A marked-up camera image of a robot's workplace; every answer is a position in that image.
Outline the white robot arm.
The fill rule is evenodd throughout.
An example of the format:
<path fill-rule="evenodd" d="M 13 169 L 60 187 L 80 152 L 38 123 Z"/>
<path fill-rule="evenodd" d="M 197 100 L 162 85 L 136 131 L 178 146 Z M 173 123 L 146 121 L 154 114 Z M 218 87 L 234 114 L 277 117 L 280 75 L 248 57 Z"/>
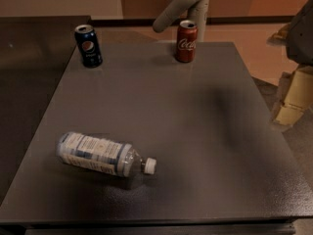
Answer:
<path fill-rule="evenodd" d="M 196 44 L 203 41 L 208 2 L 171 0 L 154 21 L 154 31 L 162 32 L 181 14 L 187 15 L 177 30 L 177 61 L 189 63 L 194 59 Z M 274 33 L 269 41 L 285 45 L 287 57 L 297 63 L 296 70 L 282 74 L 271 112 L 274 124 L 291 127 L 313 105 L 313 0 L 308 0 L 291 22 Z"/>

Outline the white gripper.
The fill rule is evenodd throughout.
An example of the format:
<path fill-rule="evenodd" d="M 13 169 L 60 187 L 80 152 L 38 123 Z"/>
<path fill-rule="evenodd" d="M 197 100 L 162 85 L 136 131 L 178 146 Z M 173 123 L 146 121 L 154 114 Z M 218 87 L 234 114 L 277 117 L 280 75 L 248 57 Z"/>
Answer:
<path fill-rule="evenodd" d="M 308 0 L 291 20 L 286 50 L 290 60 L 302 65 L 292 73 L 282 73 L 272 120 L 293 126 L 313 105 L 313 0 Z"/>

